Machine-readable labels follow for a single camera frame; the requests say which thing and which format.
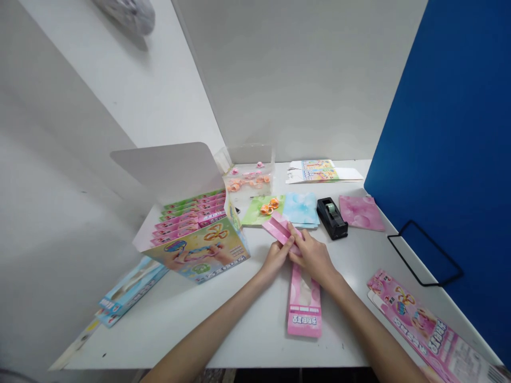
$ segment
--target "black tape dispenser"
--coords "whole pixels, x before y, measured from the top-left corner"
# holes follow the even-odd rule
[[[330,197],[318,199],[318,207],[316,210],[332,240],[348,236],[348,223],[344,222],[341,217],[341,212]]]

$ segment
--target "white wall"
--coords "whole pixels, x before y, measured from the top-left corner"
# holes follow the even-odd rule
[[[0,115],[0,365],[41,382],[129,382],[46,370],[140,259],[137,215],[116,214],[130,206],[1,89]]]
[[[170,0],[137,38],[91,0],[20,0],[137,147],[224,141]]]
[[[0,50],[0,83],[60,145],[146,214],[154,199],[110,159],[110,152],[135,144],[17,0],[0,4]]]
[[[227,145],[372,158],[427,0],[172,0]]]

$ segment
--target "plastic container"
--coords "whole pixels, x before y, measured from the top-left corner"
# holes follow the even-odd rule
[[[215,161],[234,201],[271,195],[275,170],[275,150],[271,145],[224,147],[215,155]],[[257,167],[258,162],[264,166]]]

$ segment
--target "cardboard flap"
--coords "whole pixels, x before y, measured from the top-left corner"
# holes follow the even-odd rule
[[[162,205],[224,187],[205,143],[128,149],[112,152],[110,157],[152,191]]]

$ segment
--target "blue partition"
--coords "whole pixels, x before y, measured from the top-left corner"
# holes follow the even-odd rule
[[[365,188],[398,230],[415,220],[463,268],[445,289],[508,366],[510,159],[511,1],[430,0]]]

